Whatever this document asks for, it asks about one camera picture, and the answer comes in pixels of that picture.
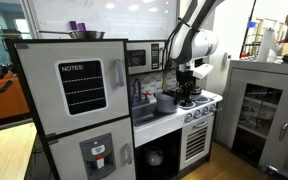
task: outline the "cabinet handle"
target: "cabinet handle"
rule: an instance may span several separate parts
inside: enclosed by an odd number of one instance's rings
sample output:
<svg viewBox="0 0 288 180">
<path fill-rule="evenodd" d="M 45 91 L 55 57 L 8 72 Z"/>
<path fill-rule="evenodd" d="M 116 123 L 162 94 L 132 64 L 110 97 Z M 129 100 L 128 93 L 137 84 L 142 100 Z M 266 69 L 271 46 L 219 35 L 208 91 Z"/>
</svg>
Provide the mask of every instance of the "cabinet handle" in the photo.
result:
<svg viewBox="0 0 288 180">
<path fill-rule="evenodd" d="M 123 63 L 121 59 L 116 59 L 116 68 L 117 68 L 117 78 L 118 78 L 118 86 L 123 87 L 124 86 L 124 80 L 123 80 Z"/>
<path fill-rule="evenodd" d="M 287 129 L 288 129 L 288 123 L 285 122 L 285 123 L 281 126 L 280 137 L 279 137 L 279 140 L 280 140 L 280 141 L 283 140 Z"/>
<path fill-rule="evenodd" d="M 200 127 L 205 126 L 206 124 L 207 124 L 207 121 L 202 121 L 202 122 L 199 123 L 199 124 L 195 124 L 194 127 L 195 127 L 195 128 L 200 128 Z"/>
<path fill-rule="evenodd" d="M 132 160 L 132 143 L 127 143 L 125 145 L 125 154 L 126 154 L 126 158 L 127 158 L 127 164 L 132 164 L 133 160 Z"/>
</svg>

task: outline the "backsplash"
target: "backsplash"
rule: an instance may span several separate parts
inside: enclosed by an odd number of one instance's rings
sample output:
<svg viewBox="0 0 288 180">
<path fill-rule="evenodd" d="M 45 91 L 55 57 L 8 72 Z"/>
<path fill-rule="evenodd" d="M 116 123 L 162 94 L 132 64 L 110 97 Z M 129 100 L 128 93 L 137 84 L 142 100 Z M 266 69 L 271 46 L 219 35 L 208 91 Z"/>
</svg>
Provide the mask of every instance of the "backsplash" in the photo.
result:
<svg viewBox="0 0 288 180">
<path fill-rule="evenodd" d="M 163 83 L 163 73 L 160 72 L 152 72 L 147 74 L 140 75 L 130 75 L 130 90 L 131 95 L 133 94 L 134 81 L 138 78 L 141 82 L 141 91 L 153 94 L 156 92 L 162 91 L 162 83 Z M 176 71 L 171 71 L 167 74 L 167 87 L 168 89 L 176 88 Z"/>
</svg>

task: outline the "refrigerator door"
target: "refrigerator door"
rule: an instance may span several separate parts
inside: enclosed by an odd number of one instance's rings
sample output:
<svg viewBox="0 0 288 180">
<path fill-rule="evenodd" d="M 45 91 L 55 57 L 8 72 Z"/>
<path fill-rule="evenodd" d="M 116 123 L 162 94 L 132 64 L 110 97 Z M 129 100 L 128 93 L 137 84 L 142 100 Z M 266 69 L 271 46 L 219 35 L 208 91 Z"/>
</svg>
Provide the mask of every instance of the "refrigerator door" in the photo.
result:
<svg viewBox="0 0 288 180">
<path fill-rule="evenodd" d="M 124 44 L 122 40 L 15 43 L 46 135 L 129 115 Z"/>
<path fill-rule="evenodd" d="M 59 139 L 50 145 L 63 180 L 135 179 L 130 118 Z"/>
</svg>

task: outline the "oven door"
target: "oven door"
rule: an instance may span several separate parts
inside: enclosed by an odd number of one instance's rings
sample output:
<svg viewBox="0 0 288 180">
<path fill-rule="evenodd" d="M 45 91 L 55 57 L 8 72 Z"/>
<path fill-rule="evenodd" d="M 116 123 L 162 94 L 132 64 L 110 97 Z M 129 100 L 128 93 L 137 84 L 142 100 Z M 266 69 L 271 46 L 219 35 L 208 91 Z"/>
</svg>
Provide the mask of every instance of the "oven door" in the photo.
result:
<svg viewBox="0 0 288 180">
<path fill-rule="evenodd" d="M 127 43 L 126 61 L 129 74 L 162 70 L 164 41 Z"/>
<path fill-rule="evenodd" d="M 209 153 L 213 120 L 210 114 L 182 128 L 180 170 Z"/>
</svg>

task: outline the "ceiling light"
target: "ceiling light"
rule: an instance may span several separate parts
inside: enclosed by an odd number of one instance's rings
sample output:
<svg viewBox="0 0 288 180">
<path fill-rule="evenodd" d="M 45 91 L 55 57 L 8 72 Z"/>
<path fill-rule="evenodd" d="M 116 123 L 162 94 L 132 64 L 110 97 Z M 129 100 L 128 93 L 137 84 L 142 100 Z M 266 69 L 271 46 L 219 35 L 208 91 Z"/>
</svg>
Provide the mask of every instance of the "ceiling light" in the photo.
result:
<svg viewBox="0 0 288 180">
<path fill-rule="evenodd" d="M 133 5 L 133 6 L 130 6 L 130 7 L 128 7 L 128 10 L 130 10 L 130 11 L 137 11 L 138 10 L 138 5 Z"/>
<path fill-rule="evenodd" d="M 113 4 L 113 3 L 107 3 L 107 4 L 105 5 L 105 7 L 106 7 L 107 9 L 114 9 L 114 8 L 115 8 L 115 4 Z"/>
<path fill-rule="evenodd" d="M 153 2 L 155 0 L 143 0 L 143 3 L 150 3 L 150 2 Z"/>
<path fill-rule="evenodd" d="M 151 8 L 151 9 L 149 9 L 149 11 L 150 12 L 156 12 L 156 11 L 158 11 L 158 9 L 157 8 Z"/>
</svg>

